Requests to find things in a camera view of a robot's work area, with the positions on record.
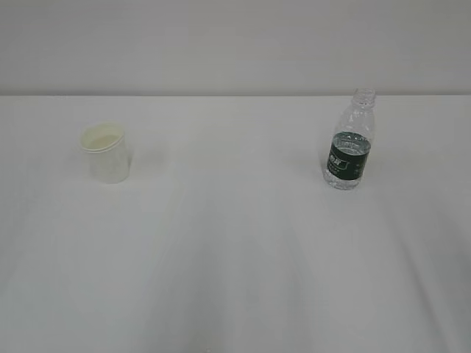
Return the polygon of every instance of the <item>water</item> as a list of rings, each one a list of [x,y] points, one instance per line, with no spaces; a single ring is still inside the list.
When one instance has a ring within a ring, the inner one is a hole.
[[[332,144],[340,152],[347,154],[344,159],[348,161],[348,163],[346,163],[348,166],[340,168],[343,169],[341,173],[344,173],[344,175],[345,173],[358,175],[358,178],[354,180],[339,179],[337,176],[333,175],[328,168],[325,169],[324,178],[329,185],[334,188],[341,190],[353,189],[361,180],[361,174],[371,148],[371,143],[362,135],[354,132],[340,132],[333,137]]]

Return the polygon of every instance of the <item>cup rim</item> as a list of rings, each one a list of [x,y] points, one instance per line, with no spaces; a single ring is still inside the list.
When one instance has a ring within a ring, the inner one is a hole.
[[[95,129],[99,129],[99,128],[106,127],[106,126],[116,128],[119,131],[119,137],[116,140],[114,140],[111,144],[109,144],[105,147],[102,147],[100,149],[89,149],[89,148],[85,147],[84,138],[85,138],[86,134],[91,133]],[[100,153],[100,152],[106,152],[106,151],[109,151],[110,149],[113,149],[123,139],[124,139],[124,128],[123,128],[123,126],[118,124],[118,123],[115,123],[113,121],[105,121],[105,122],[102,122],[102,123],[97,123],[97,124],[93,124],[93,125],[85,127],[82,131],[82,134],[80,135],[79,144],[80,144],[80,148],[83,151],[87,152],[87,153]]]

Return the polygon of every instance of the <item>white wall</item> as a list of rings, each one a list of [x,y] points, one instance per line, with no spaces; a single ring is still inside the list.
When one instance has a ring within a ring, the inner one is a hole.
[[[470,0],[0,0],[1,94],[471,93]]]

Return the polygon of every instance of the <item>white tablecloth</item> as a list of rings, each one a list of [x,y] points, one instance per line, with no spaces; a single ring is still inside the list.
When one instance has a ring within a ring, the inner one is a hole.
[[[0,352],[471,352],[471,96],[0,98]],[[117,121],[130,178],[88,177]]]

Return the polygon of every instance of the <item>green label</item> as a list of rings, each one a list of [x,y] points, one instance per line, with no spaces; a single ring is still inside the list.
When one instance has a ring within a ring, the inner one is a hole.
[[[357,180],[363,174],[367,158],[368,153],[361,155],[347,154],[332,144],[327,168],[330,173],[339,179]]]

